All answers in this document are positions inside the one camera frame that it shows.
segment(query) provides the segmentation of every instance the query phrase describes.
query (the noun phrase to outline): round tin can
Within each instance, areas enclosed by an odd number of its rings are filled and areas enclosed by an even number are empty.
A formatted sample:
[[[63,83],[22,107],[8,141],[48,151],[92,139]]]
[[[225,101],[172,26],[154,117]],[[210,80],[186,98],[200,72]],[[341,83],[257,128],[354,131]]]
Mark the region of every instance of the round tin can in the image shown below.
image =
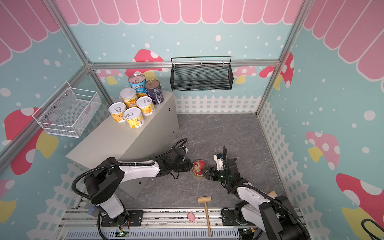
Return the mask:
[[[136,101],[136,104],[144,116],[149,116],[155,111],[155,107],[153,106],[150,97],[141,97]]]
[[[145,83],[145,88],[147,89],[148,95],[152,98],[153,104],[158,105],[164,101],[160,82],[158,80],[148,80]]]
[[[141,111],[139,108],[133,107],[128,108],[124,112],[124,117],[127,119],[127,122],[131,128],[138,128],[143,126],[144,124],[144,117],[141,114]]]
[[[116,122],[125,122],[124,111],[127,109],[124,103],[114,103],[109,106],[108,111]]]
[[[141,73],[133,74],[128,78],[128,82],[131,85],[131,87],[136,90],[137,96],[139,98],[148,96],[147,89],[145,88],[146,79],[144,74],[141,74]]]
[[[201,172],[207,163],[203,160],[197,160],[192,164],[192,171],[195,176],[202,177],[203,173]]]
[[[137,100],[137,93],[136,90],[133,88],[124,88],[120,92],[120,97],[122,101],[125,103],[127,108],[137,107],[136,100]]]

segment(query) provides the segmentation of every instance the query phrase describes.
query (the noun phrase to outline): tin lid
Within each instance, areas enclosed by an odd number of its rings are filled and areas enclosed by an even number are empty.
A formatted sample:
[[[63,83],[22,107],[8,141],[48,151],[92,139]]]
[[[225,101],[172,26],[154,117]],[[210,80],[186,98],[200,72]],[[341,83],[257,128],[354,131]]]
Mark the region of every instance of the tin lid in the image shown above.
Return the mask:
[[[144,80],[145,80],[145,76],[144,76],[144,74],[141,74],[141,73],[133,74],[132,76],[130,76],[128,78],[128,82],[130,82],[130,83],[141,83]]]
[[[114,103],[109,106],[108,111],[113,114],[122,113],[126,110],[126,106],[124,103]]]
[[[139,107],[146,107],[148,105],[150,105],[152,103],[152,98],[150,97],[141,97],[139,98],[137,101],[136,101],[136,104],[139,106]]]
[[[201,172],[207,163],[204,160],[197,160],[192,164],[192,171],[198,177],[202,177],[203,173]]]
[[[133,98],[136,95],[136,90],[133,88],[124,88],[120,92],[121,98]]]
[[[128,108],[125,112],[124,112],[124,117],[125,119],[134,119],[134,118],[137,118],[141,115],[141,110],[139,108]]]
[[[153,79],[153,80],[148,80],[146,83],[145,83],[145,87],[147,89],[155,89],[157,88],[158,86],[160,85],[160,82],[156,79]]]

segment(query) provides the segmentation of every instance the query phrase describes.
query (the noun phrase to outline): white polka dot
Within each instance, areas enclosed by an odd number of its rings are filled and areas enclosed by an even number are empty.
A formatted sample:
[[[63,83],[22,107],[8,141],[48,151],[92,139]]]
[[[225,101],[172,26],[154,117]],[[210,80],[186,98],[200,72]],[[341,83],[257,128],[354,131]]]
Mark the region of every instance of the white polka dot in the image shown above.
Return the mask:
[[[326,144],[326,143],[324,143],[324,144],[323,144],[323,150],[324,150],[324,151],[328,151],[328,150],[329,150],[329,145]]]
[[[158,56],[156,53],[151,52],[151,57],[153,57],[153,58],[158,58],[159,56]]]
[[[4,141],[2,141],[2,144],[4,145],[4,146],[6,146],[6,145],[8,145],[8,143],[10,143],[11,142],[11,140],[4,140]]]
[[[13,185],[15,184],[15,181],[14,180],[9,180],[8,182],[6,182],[5,184],[5,188],[6,189],[11,189],[13,187]]]
[[[329,167],[329,169],[331,169],[331,170],[334,170],[334,169],[335,169],[335,165],[334,165],[332,162],[329,162],[329,163],[328,163],[328,167]]]
[[[0,89],[0,94],[4,97],[9,97],[11,95],[11,91],[8,88]]]
[[[367,121],[372,121],[373,119],[375,119],[375,117],[376,117],[376,113],[372,110],[366,111],[364,113],[364,119]]]
[[[382,192],[381,188],[375,187],[373,185],[370,185],[369,183],[360,181],[361,187],[369,194],[377,196],[380,195]]]
[[[354,193],[353,191],[347,189],[347,190],[344,190],[343,193],[349,198],[352,200],[352,202],[356,203],[356,205],[360,206],[360,199],[359,197],[357,196],[356,193]]]
[[[35,158],[35,151],[36,149],[32,149],[32,150],[29,150],[26,154],[25,154],[25,160],[29,163],[33,163],[33,159]]]
[[[33,108],[22,108],[20,109],[21,113],[24,114],[25,116],[31,116],[35,111]]]
[[[369,148],[367,148],[367,147],[363,147],[363,148],[362,148],[362,152],[363,152],[363,153],[369,153]]]

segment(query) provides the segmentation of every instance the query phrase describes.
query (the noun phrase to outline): black wire mesh basket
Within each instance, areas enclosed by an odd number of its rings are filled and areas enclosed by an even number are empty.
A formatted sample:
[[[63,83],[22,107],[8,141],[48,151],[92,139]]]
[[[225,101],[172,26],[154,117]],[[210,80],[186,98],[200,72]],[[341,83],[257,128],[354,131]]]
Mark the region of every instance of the black wire mesh basket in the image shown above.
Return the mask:
[[[172,91],[231,90],[230,56],[171,58]]]

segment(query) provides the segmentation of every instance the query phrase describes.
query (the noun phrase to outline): wire basket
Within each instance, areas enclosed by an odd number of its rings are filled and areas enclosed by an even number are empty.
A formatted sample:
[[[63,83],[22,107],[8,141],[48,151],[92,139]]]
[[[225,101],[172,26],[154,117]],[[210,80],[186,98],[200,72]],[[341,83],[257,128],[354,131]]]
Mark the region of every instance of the wire basket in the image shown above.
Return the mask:
[[[101,100],[98,92],[73,88],[68,82],[64,84],[54,101],[42,110],[50,97],[32,116],[48,134],[80,137],[99,109]]]
[[[231,90],[231,59],[230,56],[171,58],[172,91]]]

